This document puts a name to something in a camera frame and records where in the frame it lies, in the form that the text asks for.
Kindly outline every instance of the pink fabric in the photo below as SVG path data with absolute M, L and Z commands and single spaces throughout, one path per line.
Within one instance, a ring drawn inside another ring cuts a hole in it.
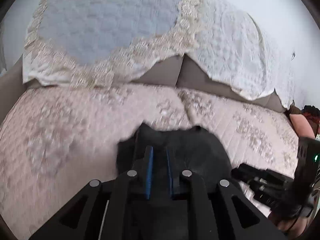
M 315 138 L 309 122 L 302 114 L 290 114 L 290 120 L 298 136 Z

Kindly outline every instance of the robotic device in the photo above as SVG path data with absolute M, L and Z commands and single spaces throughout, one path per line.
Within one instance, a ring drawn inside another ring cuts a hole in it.
M 154 149 L 148 146 L 142 159 L 115 180 L 90 181 L 78 194 L 48 220 L 30 240 L 111 239 L 149 240 L 150 225 L 136 223 L 135 203 L 147 202 L 152 190 Z M 177 170 L 174 154 L 167 150 L 167 183 L 170 201 L 188 202 L 190 240 L 282 240 L 279 231 L 229 180 L 221 180 L 215 193 L 206 191 L 196 172 Z M 254 198 L 269 206 L 280 217 L 307 217 L 313 210 L 310 196 L 319 172 L 320 142 L 299 139 L 295 179 L 271 170 L 258 170 L 246 164 L 233 169 L 232 176 L 247 183 Z M 319 236 L 320 216 L 300 237 Z

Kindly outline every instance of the bedspread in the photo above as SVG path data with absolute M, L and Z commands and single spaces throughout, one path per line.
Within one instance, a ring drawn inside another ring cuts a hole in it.
M 15 236 L 27 239 L 91 179 L 114 179 L 117 142 L 142 122 L 159 130 L 199 124 L 221 140 L 233 167 L 289 176 L 296 167 L 298 138 L 285 115 L 259 106 L 133 84 L 27 90 L 0 129 L 0 213 Z

